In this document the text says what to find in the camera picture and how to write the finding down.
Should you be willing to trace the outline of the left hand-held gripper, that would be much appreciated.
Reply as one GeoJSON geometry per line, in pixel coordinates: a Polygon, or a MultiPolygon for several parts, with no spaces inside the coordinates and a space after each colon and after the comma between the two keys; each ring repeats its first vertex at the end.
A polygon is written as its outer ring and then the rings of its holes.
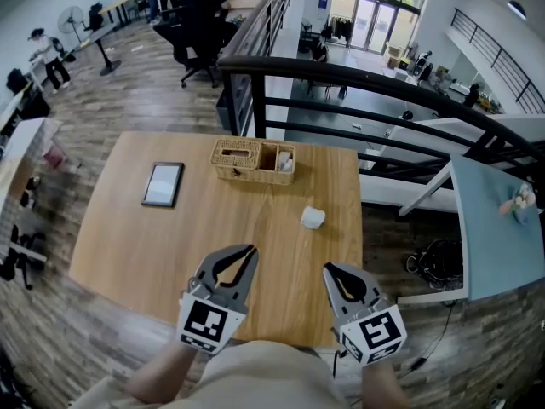
{"type": "Polygon", "coordinates": [[[253,245],[230,245],[207,255],[181,293],[178,341],[208,354],[221,352],[246,318],[256,266],[253,245]]]}

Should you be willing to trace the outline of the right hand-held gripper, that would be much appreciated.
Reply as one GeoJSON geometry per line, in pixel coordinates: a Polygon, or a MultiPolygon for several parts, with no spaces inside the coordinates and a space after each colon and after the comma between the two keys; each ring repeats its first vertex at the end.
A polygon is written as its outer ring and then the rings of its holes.
{"type": "Polygon", "coordinates": [[[337,342],[361,365],[398,353],[407,338],[404,322],[398,305],[382,292],[374,275],[328,262],[323,277],[337,342]]]}

